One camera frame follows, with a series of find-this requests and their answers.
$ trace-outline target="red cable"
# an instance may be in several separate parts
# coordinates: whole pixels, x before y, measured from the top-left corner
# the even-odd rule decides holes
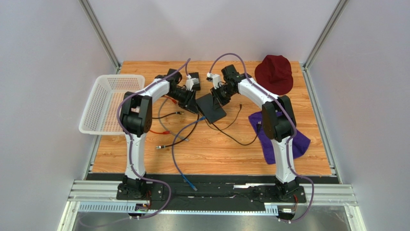
[[[155,133],[155,134],[160,134],[160,135],[167,135],[167,134],[171,133],[170,131],[156,132],[156,131],[153,131],[153,130],[150,130],[150,132]]]
[[[176,100],[172,99],[172,98],[169,97],[169,96],[164,95],[163,97],[170,99],[174,104],[177,104],[177,103],[178,103]]]

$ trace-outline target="cable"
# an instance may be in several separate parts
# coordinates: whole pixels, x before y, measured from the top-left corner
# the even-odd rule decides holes
[[[188,74],[188,64],[185,65],[185,73],[187,74],[187,76],[189,75]]]
[[[295,210],[295,213],[296,213],[297,203],[299,203],[299,200],[297,199],[297,196],[295,194],[293,194],[293,197],[295,198],[294,210]]]
[[[235,123],[235,121],[236,121],[236,119],[238,118],[239,113],[241,112],[241,110],[242,110],[242,103],[239,104],[239,111],[238,111],[238,113],[236,114],[236,117],[235,117],[235,119],[232,121],[232,123],[230,123],[226,128],[221,129],[221,130],[225,130],[225,129],[229,128],[233,123]],[[209,127],[210,129],[213,129],[213,130],[215,130],[215,131],[218,131],[218,129],[215,129],[215,128],[211,127],[206,120],[205,120],[205,122],[206,122],[206,125],[208,125],[208,127]]]
[[[184,131],[187,127],[189,127],[189,126],[191,126],[191,125],[193,125],[193,124],[198,124],[199,121],[204,120],[204,119],[205,119],[205,116],[203,116],[203,117],[201,117],[200,119],[198,119],[198,120],[196,120],[196,121],[194,121],[194,122],[192,122],[192,123],[186,125],[185,127],[183,127],[183,128],[181,129],[181,131],[179,131],[179,132],[177,133],[177,135],[179,135],[179,134],[180,134],[182,131]],[[177,161],[175,160],[174,145],[172,145],[171,152],[172,152],[172,160],[174,160],[174,165],[175,165],[175,167],[177,168],[178,172],[179,172],[179,173],[181,174],[181,176],[187,181],[187,183],[190,185],[190,187],[191,187],[193,190],[197,191],[197,188],[185,177],[185,175],[182,173],[181,169],[178,167]]]
[[[161,109],[162,109],[162,107],[165,105],[165,102],[167,102],[168,99],[172,99],[172,98],[167,97],[167,99],[165,99],[165,100],[162,102],[162,104],[161,104],[161,106],[159,107],[159,110],[158,110],[158,117],[161,116]],[[174,132],[172,132],[172,131],[169,130],[167,127],[165,127],[165,125],[162,123],[161,119],[158,119],[158,121],[159,121],[159,124],[161,124],[161,126],[162,126],[166,131],[169,131],[169,133],[170,133],[171,135],[176,136],[176,134],[175,134]],[[189,141],[189,139],[187,139],[187,137],[179,136],[178,138],[183,139],[183,140],[185,140],[185,141]]]
[[[296,126],[295,126],[295,124],[293,123],[293,121],[292,121],[292,119],[290,118],[290,116],[288,115],[288,113],[287,113],[287,112],[285,111],[285,109],[283,108],[283,106],[278,102],[278,100],[277,100],[275,97],[273,97],[270,92],[266,92],[262,87],[260,87],[259,84],[254,84],[254,82],[249,78],[248,73],[247,73],[247,71],[246,71],[245,62],[242,60],[242,58],[241,58],[239,55],[237,55],[237,54],[235,54],[235,53],[226,53],[226,54],[221,55],[220,57],[218,57],[218,58],[214,61],[214,63],[213,63],[212,66],[211,66],[211,69],[209,70],[209,73],[212,72],[212,68],[214,68],[215,63],[216,63],[220,58],[222,58],[223,56],[226,56],[226,55],[236,56],[236,57],[241,61],[242,66],[243,66],[243,71],[244,71],[244,73],[245,73],[245,77],[246,77],[246,79],[248,80],[248,82],[249,82],[252,86],[255,86],[259,91],[261,91],[262,93],[264,93],[265,95],[267,95],[269,98],[271,98],[271,99],[279,106],[279,108],[282,110],[283,114],[285,115],[285,117],[288,119],[289,123],[290,123],[291,126],[292,126],[293,135],[291,135],[291,137],[289,137],[289,138],[286,140],[286,161],[287,161],[287,163],[288,163],[288,167],[289,167],[290,171],[291,171],[295,176],[309,181],[309,183],[312,185],[312,196],[310,197],[310,201],[309,201],[309,205],[307,206],[307,210],[306,210],[299,218],[297,218],[297,219],[295,219],[295,220],[292,220],[292,222],[298,222],[298,221],[300,221],[301,219],[303,219],[303,218],[306,216],[306,214],[307,214],[308,211],[310,210],[310,207],[312,206],[312,203],[313,203],[313,195],[314,195],[314,193],[315,193],[315,185],[314,185],[313,181],[312,181],[310,178],[297,174],[297,173],[293,170],[292,165],[291,165],[291,163],[290,163],[290,157],[289,157],[289,142],[290,142],[290,141],[296,136],[296,134],[297,134]],[[282,220],[282,221],[284,221],[285,223],[291,223],[290,220]]]
[[[184,114],[184,112],[173,112],[173,113],[169,113],[167,115],[163,115],[163,116],[159,116],[159,117],[153,117],[153,119],[162,119],[162,118],[165,118],[167,116],[172,116],[172,115],[175,115],[175,114],[182,115],[182,114]]]
[[[153,131],[153,130],[151,130],[151,129],[150,129],[150,132],[155,133],[155,134],[160,134],[160,135],[167,135],[167,134],[170,134],[170,132],[169,132],[169,131],[157,132],[157,131]]]
[[[130,138],[130,139],[129,139],[128,160],[129,160],[129,164],[131,165],[131,170],[134,172],[134,174],[135,174],[138,178],[140,178],[140,179],[142,179],[142,180],[151,181],[151,182],[157,182],[157,183],[160,183],[160,184],[165,185],[165,186],[168,188],[168,198],[167,198],[167,201],[165,202],[165,204],[162,205],[162,207],[159,208],[157,211],[155,211],[155,212],[153,212],[153,213],[151,213],[151,214],[148,214],[148,215],[143,216],[143,217],[138,217],[139,219],[151,218],[151,217],[157,215],[159,212],[161,212],[161,211],[168,205],[169,200],[171,199],[171,194],[172,194],[172,192],[171,192],[171,186],[170,186],[168,183],[166,183],[165,181],[162,181],[162,180],[149,179],[149,178],[145,178],[145,177],[143,177],[143,176],[140,176],[140,175],[138,174],[138,172],[135,170],[134,164],[132,163],[132,156],[131,156],[132,146],[133,146],[132,143],[133,143],[134,140],[133,140],[133,138],[132,138],[131,133],[130,133],[127,129],[125,129],[124,125],[122,125],[121,120],[120,120],[120,117],[119,117],[119,113],[120,113],[120,110],[121,110],[122,106],[124,105],[124,103],[125,103],[127,100],[131,99],[132,97],[134,97],[134,96],[136,96],[136,95],[138,95],[138,94],[141,94],[141,93],[146,92],[147,90],[149,90],[150,88],[152,88],[154,85],[156,85],[156,84],[158,84],[158,83],[160,83],[160,82],[162,82],[162,81],[164,81],[164,80],[170,78],[172,75],[174,75],[174,74],[176,74],[178,71],[180,71],[185,65],[187,65],[190,60],[191,60],[191,59],[189,58],[189,59],[184,63],[184,65],[182,65],[178,70],[174,71],[174,72],[173,72],[172,74],[170,74],[169,76],[166,76],[166,77],[160,79],[160,80],[157,81],[157,82],[152,82],[152,83],[151,83],[150,85],[148,85],[145,89],[142,89],[142,90],[140,90],[140,91],[138,91],[138,92],[135,92],[135,93],[129,95],[128,97],[126,97],[126,98],[120,103],[120,105],[119,105],[118,108],[117,108],[117,114],[116,114],[116,116],[117,116],[118,124],[119,124],[120,127],[123,129],[123,131],[125,132],[125,134],[126,134],[126,135],[129,135],[129,138]],[[78,222],[79,222],[82,226],[84,226],[84,227],[96,229],[96,228],[101,228],[101,227],[113,225],[113,224],[116,224],[116,223],[119,223],[119,222],[121,222],[121,221],[128,220],[128,219],[129,219],[129,218],[122,218],[122,219],[118,219],[118,220],[116,220],[116,221],[113,221],[113,222],[111,222],[111,223],[104,224],[104,225],[98,225],[98,226],[86,225],[86,224],[84,224],[80,219],[78,220]]]
[[[178,103],[176,100],[172,99],[172,98],[169,97],[169,96],[163,95],[162,97],[167,98],[167,99],[170,99],[174,104],[177,104],[177,103]]]
[[[260,124],[260,122],[258,122],[258,124],[257,124],[257,129],[256,129],[256,135],[255,135],[254,140],[253,140],[252,142],[250,142],[250,143],[243,144],[243,143],[237,141],[234,137],[230,136],[229,134],[227,134],[227,133],[225,133],[224,131],[222,131],[221,129],[219,129],[215,124],[212,124],[212,125],[213,125],[214,127],[216,127],[216,128],[218,129],[218,131],[222,132],[223,134],[225,134],[225,135],[228,136],[229,138],[233,139],[235,142],[237,142],[238,144],[240,144],[240,145],[242,145],[242,146],[248,146],[248,145],[252,144],[253,142],[255,142],[255,140],[256,140],[256,138],[257,138],[259,132],[260,132],[260,129],[262,128],[262,125]]]
[[[156,148],[157,148],[157,149],[164,149],[164,148],[167,148],[167,147],[173,147],[174,145],[179,144],[179,143],[185,141],[188,137],[191,136],[191,134],[193,133],[193,131],[195,131],[196,125],[198,125],[198,123],[196,123],[196,124],[193,126],[192,130],[190,131],[190,133],[188,133],[188,135],[187,135],[184,139],[182,139],[182,140],[180,140],[180,141],[178,141],[178,142],[176,142],[176,143],[169,144],[169,145],[156,146]]]

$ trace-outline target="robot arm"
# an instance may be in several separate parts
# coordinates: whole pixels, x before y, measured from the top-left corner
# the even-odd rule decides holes
[[[174,73],[175,70],[170,69],[167,76]],[[146,182],[140,179],[139,176],[145,175],[144,165],[144,147],[147,132],[152,125],[152,106],[161,96],[168,95],[178,101],[178,105],[192,113],[198,113],[195,102],[196,91],[178,86],[182,79],[182,75],[177,72],[166,81],[160,81],[165,76],[155,77],[153,83],[145,87],[141,94],[133,96],[130,100],[124,102],[120,120],[122,125],[131,134],[126,136],[127,139],[127,169],[123,178],[123,183],[118,186],[118,191],[125,196],[131,198],[141,198],[146,193]],[[124,99],[134,94],[127,92]]]
[[[238,93],[252,100],[262,110],[263,129],[268,138],[270,138],[276,160],[276,179],[278,181],[278,190],[283,196],[291,194],[299,186],[296,175],[290,170],[287,163],[286,141],[293,135],[290,122],[284,115],[277,116],[276,112],[281,111],[268,95],[258,88],[264,89],[252,78],[249,82],[244,74],[239,74],[233,65],[226,66],[222,69],[225,84],[221,85],[220,76],[208,73],[208,81],[212,81],[214,87],[211,93],[214,99],[214,105],[224,106],[231,100],[231,96]],[[270,94],[275,97],[287,114],[291,117],[296,125],[295,116],[289,97]],[[289,159],[291,168],[294,169],[292,140],[289,142]]]

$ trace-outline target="black mounting plate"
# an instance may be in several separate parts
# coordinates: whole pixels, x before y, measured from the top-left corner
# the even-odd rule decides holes
[[[159,183],[147,182],[147,190],[151,192],[152,201],[162,201],[168,198],[168,188]],[[136,198],[131,192],[124,192],[124,190],[119,187],[117,189],[117,200],[146,200],[147,196]]]
[[[210,124],[213,124],[226,116],[226,112],[222,107],[214,109],[214,98],[210,93],[197,99],[196,104],[198,105],[201,114],[206,117]]]
[[[258,199],[260,202],[272,202],[272,200],[275,200],[275,202],[289,202],[289,203],[294,203],[295,198],[293,195],[295,195],[298,199],[298,202],[300,203],[305,203],[306,202],[306,194],[305,194],[305,189],[302,186],[299,186],[292,195],[290,196],[290,199],[288,201],[282,201],[279,198],[276,197],[276,194],[274,193],[274,187],[275,186],[267,186],[267,185],[260,185],[258,186],[258,191],[261,193],[258,195]]]

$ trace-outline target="gray floor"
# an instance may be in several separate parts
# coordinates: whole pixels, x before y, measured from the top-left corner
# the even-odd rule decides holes
[[[299,207],[296,217],[304,212]],[[125,218],[121,213],[79,213],[87,225],[102,225]],[[90,229],[75,225],[75,231],[350,231],[343,206],[314,206],[300,222],[284,224],[276,217],[233,215],[158,215],[146,220],[125,220],[112,226]]]

